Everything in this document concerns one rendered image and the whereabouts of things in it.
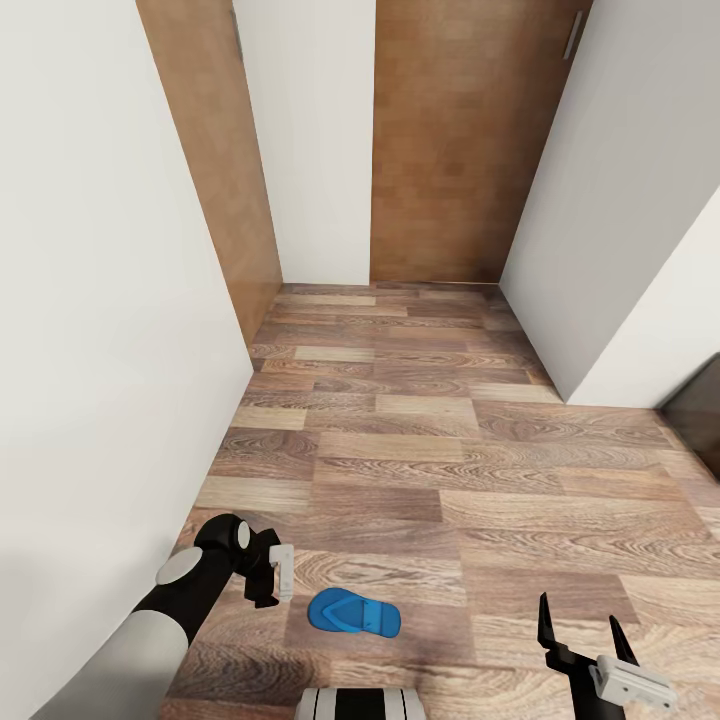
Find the sandal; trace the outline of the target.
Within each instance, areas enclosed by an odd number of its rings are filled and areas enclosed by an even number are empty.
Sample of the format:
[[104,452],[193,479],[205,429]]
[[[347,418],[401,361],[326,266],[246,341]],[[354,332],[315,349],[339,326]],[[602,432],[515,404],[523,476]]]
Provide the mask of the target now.
[[330,632],[366,631],[393,638],[401,627],[400,612],[394,605],[336,587],[323,590],[313,599],[308,617],[315,628]]

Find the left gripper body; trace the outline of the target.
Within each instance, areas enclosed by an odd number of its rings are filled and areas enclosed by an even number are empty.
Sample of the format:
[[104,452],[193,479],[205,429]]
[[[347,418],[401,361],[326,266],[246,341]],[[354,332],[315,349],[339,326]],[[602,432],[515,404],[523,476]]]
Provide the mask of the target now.
[[274,593],[274,572],[269,561],[269,550],[278,544],[277,534],[274,529],[256,533],[256,540],[260,544],[260,555],[250,570],[239,574],[246,578],[244,598],[256,601],[256,598],[273,596]]

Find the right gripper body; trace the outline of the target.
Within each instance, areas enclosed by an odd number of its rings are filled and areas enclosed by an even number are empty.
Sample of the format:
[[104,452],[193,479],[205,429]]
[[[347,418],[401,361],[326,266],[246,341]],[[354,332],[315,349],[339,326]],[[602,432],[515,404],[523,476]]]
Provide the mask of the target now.
[[576,720],[627,720],[623,705],[615,705],[597,695],[589,671],[589,665],[597,666],[597,660],[560,646],[554,646],[545,656],[549,668],[569,675]]

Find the robot trunk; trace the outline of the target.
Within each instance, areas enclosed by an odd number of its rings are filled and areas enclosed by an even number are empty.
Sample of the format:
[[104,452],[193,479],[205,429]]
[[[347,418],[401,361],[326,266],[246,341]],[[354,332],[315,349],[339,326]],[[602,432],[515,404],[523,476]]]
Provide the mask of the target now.
[[416,689],[307,688],[294,720],[426,720]]

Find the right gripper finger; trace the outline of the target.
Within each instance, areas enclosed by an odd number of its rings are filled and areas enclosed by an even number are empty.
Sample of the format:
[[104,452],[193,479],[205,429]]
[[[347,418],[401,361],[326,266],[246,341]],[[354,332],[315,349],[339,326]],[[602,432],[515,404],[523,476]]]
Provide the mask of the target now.
[[544,592],[541,595],[539,602],[539,625],[537,641],[545,649],[552,650],[554,646],[560,646],[560,648],[566,648],[566,650],[569,650],[568,645],[565,645],[564,643],[559,643],[555,640],[555,634],[553,631],[553,624],[551,620],[551,614],[546,593],[547,592]]
[[609,620],[611,622],[613,640],[615,642],[615,649],[617,651],[617,657],[614,657],[614,660],[619,659],[622,660],[622,662],[630,662],[630,664],[632,665],[635,664],[636,666],[639,666],[639,662],[637,661],[637,658],[635,657],[635,654],[633,653],[633,650],[629,645],[627,638],[625,637],[623,628],[621,627],[617,618],[614,615],[611,615],[609,617]]

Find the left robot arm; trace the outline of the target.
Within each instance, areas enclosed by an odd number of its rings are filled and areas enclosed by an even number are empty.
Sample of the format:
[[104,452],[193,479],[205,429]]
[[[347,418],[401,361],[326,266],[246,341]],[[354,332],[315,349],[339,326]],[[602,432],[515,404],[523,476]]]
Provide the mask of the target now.
[[[273,597],[275,567],[279,599]],[[157,586],[88,663],[29,720],[155,720],[178,668],[233,573],[255,609],[293,598],[294,545],[255,533],[231,513],[207,521],[194,547],[171,557]]]

